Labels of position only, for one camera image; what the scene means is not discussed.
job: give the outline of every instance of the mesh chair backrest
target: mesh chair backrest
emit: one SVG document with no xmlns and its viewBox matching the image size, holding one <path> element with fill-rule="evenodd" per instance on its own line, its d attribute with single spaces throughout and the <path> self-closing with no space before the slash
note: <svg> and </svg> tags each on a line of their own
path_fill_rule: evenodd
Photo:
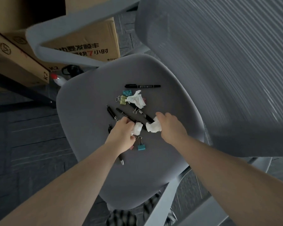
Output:
<svg viewBox="0 0 283 226">
<path fill-rule="evenodd" d="M 283 156 L 283 0 L 141 0 L 135 27 L 216 148 Z"/>
</svg>

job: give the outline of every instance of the gray chair seat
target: gray chair seat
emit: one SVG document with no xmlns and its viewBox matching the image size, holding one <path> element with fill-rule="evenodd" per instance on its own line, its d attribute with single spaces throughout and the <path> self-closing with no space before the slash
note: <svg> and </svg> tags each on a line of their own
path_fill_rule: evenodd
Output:
<svg viewBox="0 0 283 226">
<path fill-rule="evenodd" d="M 108 125 L 115 125 L 106 105 L 118 118 L 122 115 L 116 107 L 143 123 L 147 122 L 140 114 L 133 114 L 131 106 L 115 102 L 125 90 L 124 85 L 133 83 L 162 85 L 161 88 L 142 89 L 147 103 L 143 111 L 152 118 L 157 111 L 170 112 L 185 125 L 189 135 L 204 141 L 200 114 L 176 77 L 155 58 L 133 54 L 70 79 L 60 89 L 57 110 L 78 161 L 100 147 L 108 136 Z M 126 151 L 125 165 L 116 161 L 100 191 L 102 199 L 116 209 L 132 209 L 142 204 L 188 166 L 161 138 L 160 132 L 142 130 L 140 136 L 146 150 L 138 151 L 135 147 Z"/>
</svg>

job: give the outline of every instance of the hand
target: hand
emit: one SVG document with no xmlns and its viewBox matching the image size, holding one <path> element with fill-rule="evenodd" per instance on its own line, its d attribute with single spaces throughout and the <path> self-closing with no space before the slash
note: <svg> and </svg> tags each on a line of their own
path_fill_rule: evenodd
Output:
<svg viewBox="0 0 283 226">
<path fill-rule="evenodd" d="M 125 152 L 135 142 L 135 137 L 131 136 L 134 125 L 134 122 L 130 121 L 127 117 L 123 117 L 117 121 L 111 130 L 105 144 L 113 146 L 118 151 L 118 154 Z"/>
<path fill-rule="evenodd" d="M 174 146 L 182 137 L 188 136 L 186 129 L 174 115 L 157 112 L 156 116 L 161 124 L 161 137 L 167 143 Z"/>
</svg>

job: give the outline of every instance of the plastic bottle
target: plastic bottle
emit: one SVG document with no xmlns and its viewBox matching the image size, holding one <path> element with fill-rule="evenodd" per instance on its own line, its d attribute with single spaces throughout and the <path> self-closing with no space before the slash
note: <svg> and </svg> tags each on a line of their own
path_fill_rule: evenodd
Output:
<svg viewBox="0 0 283 226">
<path fill-rule="evenodd" d="M 67 82 L 67 80 L 60 75 L 51 73 L 50 76 L 55 81 L 55 83 L 58 84 L 59 86 L 63 86 Z"/>
</svg>

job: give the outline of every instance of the white tissue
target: white tissue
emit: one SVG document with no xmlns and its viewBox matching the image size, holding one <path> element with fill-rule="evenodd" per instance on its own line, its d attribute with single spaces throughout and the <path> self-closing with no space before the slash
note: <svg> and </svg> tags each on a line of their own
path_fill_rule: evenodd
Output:
<svg viewBox="0 0 283 226">
<path fill-rule="evenodd" d="M 151 124 L 146 123 L 147 131 L 148 132 L 161 132 L 161 125 L 157 117 L 155 117 L 153 120 L 154 122 Z"/>
<path fill-rule="evenodd" d="M 135 92 L 133 96 L 128 96 L 125 99 L 126 102 L 134 103 L 138 108 L 142 109 L 146 104 L 142 98 L 142 95 L 139 94 L 141 90 Z"/>
<path fill-rule="evenodd" d="M 141 130 L 142 130 L 142 123 L 136 122 L 132 131 L 131 131 L 131 134 L 138 136 L 140 134 Z"/>
</svg>

